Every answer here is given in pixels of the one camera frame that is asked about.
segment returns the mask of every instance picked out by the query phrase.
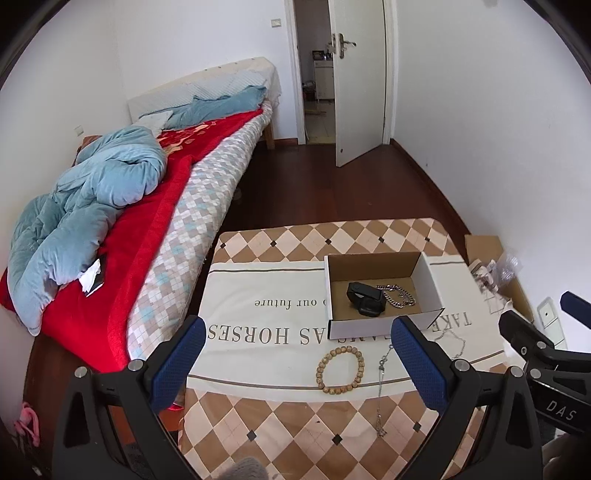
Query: red blanket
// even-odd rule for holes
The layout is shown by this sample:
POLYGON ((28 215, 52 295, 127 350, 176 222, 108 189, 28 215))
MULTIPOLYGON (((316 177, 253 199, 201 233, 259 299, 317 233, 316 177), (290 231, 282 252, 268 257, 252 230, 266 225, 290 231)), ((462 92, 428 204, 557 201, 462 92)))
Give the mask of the red blanket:
MULTIPOLYGON (((100 372, 119 371, 127 365, 127 320, 189 180, 191 165, 260 113, 240 113, 158 138, 168 154, 166 175, 150 195, 125 209, 100 246, 98 254, 106 253, 104 285, 90 297, 83 294, 78 281, 62 289, 45 309, 43 333, 100 372)), ((1 290, 0 301, 8 308, 7 292, 1 290)))

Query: door frame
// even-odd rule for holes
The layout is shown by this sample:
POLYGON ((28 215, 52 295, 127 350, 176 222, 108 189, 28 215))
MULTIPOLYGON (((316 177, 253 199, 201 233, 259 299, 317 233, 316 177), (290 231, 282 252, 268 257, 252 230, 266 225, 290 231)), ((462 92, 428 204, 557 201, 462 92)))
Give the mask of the door frame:
MULTIPOLYGON (((384 109, 384 131, 382 143, 389 144, 392 132, 392 119, 396 111, 396 93, 398 88, 398 28, 394 22, 394 0, 382 0, 384 5, 384 24, 386 30, 386 96, 384 109)), ((296 10, 294 0, 284 0, 285 26, 290 49, 291 79, 294 83, 295 125, 299 145, 306 144, 306 124, 304 122, 304 100, 301 87, 301 67, 298 49, 296 10)))

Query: open box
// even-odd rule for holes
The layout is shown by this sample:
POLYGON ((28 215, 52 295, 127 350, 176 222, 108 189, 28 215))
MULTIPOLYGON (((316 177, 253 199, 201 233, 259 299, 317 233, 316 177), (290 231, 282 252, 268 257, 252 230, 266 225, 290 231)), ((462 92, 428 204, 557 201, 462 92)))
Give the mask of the open box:
MULTIPOLYGON (((431 267, 421 252, 328 255, 324 258, 324 274, 330 340, 389 335, 392 321, 401 315, 408 315, 420 330, 426 330, 443 311, 431 267), (372 287, 397 284, 416 303, 398 309, 386 302, 386 310, 380 316, 365 317, 347 298, 347 287, 352 281, 372 287)), ((389 294, 398 300, 397 292, 389 294)))
MULTIPOLYGON (((498 261, 504 252, 499 237, 495 235, 466 235, 468 264, 480 260, 485 265, 491 260, 498 261)), ((517 277, 499 289, 499 293, 513 301, 513 308, 521 313, 530 323, 534 322, 531 305, 517 277)))

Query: silver chain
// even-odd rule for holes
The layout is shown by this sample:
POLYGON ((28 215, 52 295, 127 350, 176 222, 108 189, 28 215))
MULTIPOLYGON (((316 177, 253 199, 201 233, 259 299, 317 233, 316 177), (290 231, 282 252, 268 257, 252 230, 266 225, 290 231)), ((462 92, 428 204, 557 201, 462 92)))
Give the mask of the silver chain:
POLYGON ((378 437, 383 437, 386 435, 386 430, 384 430, 384 426, 382 425, 382 414, 380 411, 380 403, 382 401, 382 384, 384 383, 384 373, 385 368, 384 364, 388 361, 388 355, 392 351, 394 347, 390 345, 388 348, 388 353, 382 357, 379 361, 379 391, 378 391, 378 411, 376 412, 376 419, 375 419, 375 431, 378 434, 378 437))
POLYGON ((458 336, 457 336, 455 333, 453 333, 453 332, 452 332, 450 329, 444 330, 444 331, 441 333, 441 335, 440 335, 440 336, 438 336, 437 338, 433 339, 433 341, 434 341, 434 342, 437 342, 438 340, 441 340, 441 339, 443 338, 443 336, 444 336, 446 333, 450 333, 451 335, 453 335, 455 338, 457 338, 458 340, 460 340, 460 341, 462 342, 462 349, 460 350, 460 353, 459 353, 459 354, 457 354, 457 355, 454 355, 454 356, 452 357, 452 360, 455 360, 456 358, 460 358, 460 357, 463 355, 463 353, 464 353, 464 349, 466 348, 466 341, 465 341, 463 338, 461 338, 461 337, 458 337, 458 336))
POLYGON ((414 297, 407 290, 405 290, 404 288, 402 288, 399 285, 376 285, 376 288, 378 290, 381 290, 384 292, 384 297, 386 297, 386 300, 388 301, 388 303, 396 309, 403 309, 404 307, 412 307, 413 305, 416 304, 414 297), (398 294, 400 295, 400 298, 402 299, 402 302, 394 300, 389 295, 389 293, 388 293, 389 291, 397 291, 398 294))

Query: pink item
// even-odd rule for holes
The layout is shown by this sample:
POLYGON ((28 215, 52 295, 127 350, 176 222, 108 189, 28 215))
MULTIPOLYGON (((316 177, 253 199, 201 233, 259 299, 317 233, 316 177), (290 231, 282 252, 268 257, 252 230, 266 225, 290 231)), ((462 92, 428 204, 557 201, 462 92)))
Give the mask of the pink item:
POLYGON ((33 446, 39 447, 41 443, 41 438, 39 437, 39 418, 35 410, 27 402, 22 404, 21 417, 14 422, 14 429, 21 437, 26 437, 28 433, 31 436, 33 446), (28 427, 31 422, 33 423, 33 431, 28 427))

